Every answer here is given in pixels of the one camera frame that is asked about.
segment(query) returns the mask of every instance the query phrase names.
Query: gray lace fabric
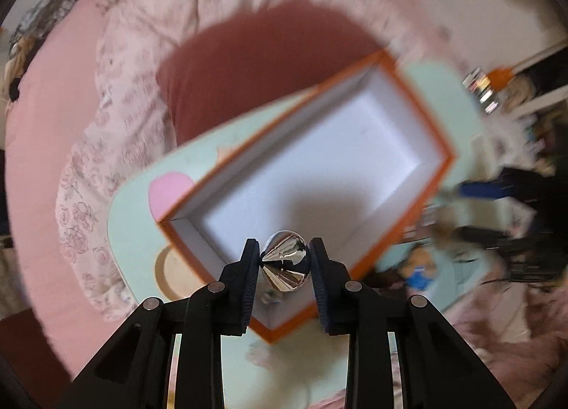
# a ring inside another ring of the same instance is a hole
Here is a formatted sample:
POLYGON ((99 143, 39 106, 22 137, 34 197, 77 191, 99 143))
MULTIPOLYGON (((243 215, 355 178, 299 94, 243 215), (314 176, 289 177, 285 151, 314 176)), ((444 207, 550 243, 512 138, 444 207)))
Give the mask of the gray lace fabric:
POLYGON ((78 0, 40 0, 28 10, 10 37, 9 58, 16 52, 15 44, 22 37, 45 39, 51 30, 65 18, 78 0))

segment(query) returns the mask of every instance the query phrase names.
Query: red pillow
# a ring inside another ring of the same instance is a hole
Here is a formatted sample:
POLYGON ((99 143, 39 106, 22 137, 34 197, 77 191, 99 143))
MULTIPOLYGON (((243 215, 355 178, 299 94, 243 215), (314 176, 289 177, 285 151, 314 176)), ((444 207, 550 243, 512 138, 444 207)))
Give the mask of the red pillow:
POLYGON ((157 81, 178 145, 380 49, 346 16, 307 0, 237 15, 187 40, 157 81))

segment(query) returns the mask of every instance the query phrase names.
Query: silver screw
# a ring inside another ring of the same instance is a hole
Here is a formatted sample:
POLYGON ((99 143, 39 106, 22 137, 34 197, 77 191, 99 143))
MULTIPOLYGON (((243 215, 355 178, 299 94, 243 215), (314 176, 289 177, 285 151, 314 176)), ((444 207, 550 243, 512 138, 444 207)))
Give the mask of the silver screw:
POLYGON ((413 295, 410 297, 410 303, 412 303, 416 308, 424 308, 428 304, 428 300, 422 295, 413 295))
POLYGON ((345 283, 345 288, 349 292, 359 292, 361 289, 363 289, 363 286, 361 285, 361 283, 359 281, 349 280, 345 283))
POLYGON ((144 310, 155 310, 158 306, 160 306, 160 301, 156 297, 150 297, 144 300, 142 306, 144 307, 144 310))
POLYGON ((209 284, 207 286, 207 288, 209 289, 209 292, 213 292, 214 294, 217 294, 217 293, 223 292, 225 290, 225 284, 222 283, 219 280, 216 280, 215 282, 212 282, 211 284, 209 284))

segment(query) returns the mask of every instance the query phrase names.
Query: pink shape on table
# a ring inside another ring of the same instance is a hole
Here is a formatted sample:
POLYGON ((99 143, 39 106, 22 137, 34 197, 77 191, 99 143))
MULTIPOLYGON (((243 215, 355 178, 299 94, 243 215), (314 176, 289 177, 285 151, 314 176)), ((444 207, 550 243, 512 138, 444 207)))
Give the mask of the pink shape on table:
POLYGON ((153 180, 148 189, 148 203, 154 220, 158 222, 193 185, 194 181, 180 172, 170 172, 153 180))

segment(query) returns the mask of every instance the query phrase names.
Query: silver cone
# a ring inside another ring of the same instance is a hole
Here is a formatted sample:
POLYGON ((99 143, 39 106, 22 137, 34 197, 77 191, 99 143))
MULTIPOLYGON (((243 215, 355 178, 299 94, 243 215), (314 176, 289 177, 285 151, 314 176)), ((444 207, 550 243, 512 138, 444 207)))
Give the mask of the silver cone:
POLYGON ((310 275, 306 243, 293 231, 272 235, 260 258, 260 269, 266 280, 279 292, 299 289, 310 275))

